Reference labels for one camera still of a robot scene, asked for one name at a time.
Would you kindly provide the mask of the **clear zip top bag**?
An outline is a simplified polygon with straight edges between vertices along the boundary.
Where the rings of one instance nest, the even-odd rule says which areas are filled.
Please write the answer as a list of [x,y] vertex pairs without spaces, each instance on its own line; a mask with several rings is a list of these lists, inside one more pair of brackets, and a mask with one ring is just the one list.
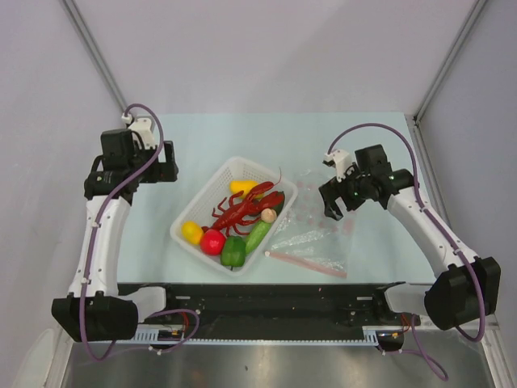
[[318,191],[329,176],[303,171],[295,178],[297,198],[264,251],[265,256],[337,278],[347,277],[355,214],[335,221],[324,214]]

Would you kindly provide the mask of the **yellow toy mango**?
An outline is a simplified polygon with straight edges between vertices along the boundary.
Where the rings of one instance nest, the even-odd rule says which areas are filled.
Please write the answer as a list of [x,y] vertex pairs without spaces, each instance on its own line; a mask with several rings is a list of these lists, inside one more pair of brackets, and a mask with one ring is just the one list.
[[254,180],[232,180],[229,184],[229,190],[232,194],[242,192],[242,196],[246,196],[252,188],[259,183]]

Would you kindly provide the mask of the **light green toy cucumber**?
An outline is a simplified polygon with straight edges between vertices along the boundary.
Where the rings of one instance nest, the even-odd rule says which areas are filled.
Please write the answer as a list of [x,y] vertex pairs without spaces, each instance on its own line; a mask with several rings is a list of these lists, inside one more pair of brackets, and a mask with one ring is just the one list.
[[267,223],[264,221],[258,221],[251,232],[247,235],[245,239],[246,244],[246,254],[250,254],[254,251],[263,239],[266,237],[267,233],[271,229],[271,223]]

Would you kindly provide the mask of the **red toy lobster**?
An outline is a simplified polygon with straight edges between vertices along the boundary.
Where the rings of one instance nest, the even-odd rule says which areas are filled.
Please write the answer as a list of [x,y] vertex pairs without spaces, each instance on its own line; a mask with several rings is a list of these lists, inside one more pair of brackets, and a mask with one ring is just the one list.
[[264,181],[252,188],[246,196],[242,192],[224,197],[217,207],[212,208],[212,217],[215,221],[210,229],[223,230],[229,236],[229,230],[233,229],[237,234],[246,236],[249,232],[241,232],[238,226],[251,226],[260,220],[260,214],[264,209],[273,209],[278,204],[278,190],[274,187],[280,182],[282,175],[276,183]]

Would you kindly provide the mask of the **red toy apple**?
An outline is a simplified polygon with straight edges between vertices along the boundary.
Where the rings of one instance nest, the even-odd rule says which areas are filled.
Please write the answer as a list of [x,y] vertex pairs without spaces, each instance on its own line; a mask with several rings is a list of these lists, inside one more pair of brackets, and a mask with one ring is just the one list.
[[205,255],[219,255],[225,242],[226,237],[219,230],[208,229],[200,240],[200,250]]

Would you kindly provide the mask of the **green toy bell pepper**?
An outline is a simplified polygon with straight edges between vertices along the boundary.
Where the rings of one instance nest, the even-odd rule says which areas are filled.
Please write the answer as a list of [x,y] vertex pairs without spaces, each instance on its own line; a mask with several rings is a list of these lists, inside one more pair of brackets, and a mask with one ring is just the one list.
[[246,243],[237,236],[230,236],[226,239],[221,252],[220,263],[231,268],[240,268],[246,260]]

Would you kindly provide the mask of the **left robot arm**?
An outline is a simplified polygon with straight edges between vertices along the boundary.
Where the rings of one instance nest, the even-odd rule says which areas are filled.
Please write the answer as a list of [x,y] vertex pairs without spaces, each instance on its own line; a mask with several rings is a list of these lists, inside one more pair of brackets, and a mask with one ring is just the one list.
[[179,312],[177,301],[160,287],[121,297],[117,283],[122,232],[138,186],[178,178],[173,142],[151,145],[151,136],[132,129],[101,134],[102,153],[84,182],[86,230],[78,268],[67,295],[51,307],[77,342],[130,340],[150,315],[169,323]]

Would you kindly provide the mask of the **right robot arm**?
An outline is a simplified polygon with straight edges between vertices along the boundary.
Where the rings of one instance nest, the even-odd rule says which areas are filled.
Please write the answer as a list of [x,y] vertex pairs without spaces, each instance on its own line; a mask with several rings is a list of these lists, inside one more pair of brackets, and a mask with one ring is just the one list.
[[348,212],[368,200],[379,203],[405,227],[435,276],[431,286],[398,282],[380,289],[380,299],[372,304],[379,323],[391,324],[401,313],[412,313],[426,315],[446,331],[495,312],[501,279],[497,261],[481,258],[461,242],[420,194],[414,175],[393,170],[381,145],[354,154],[334,150],[323,162],[335,169],[335,176],[319,188],[325,216],[343,217],[338,200]]

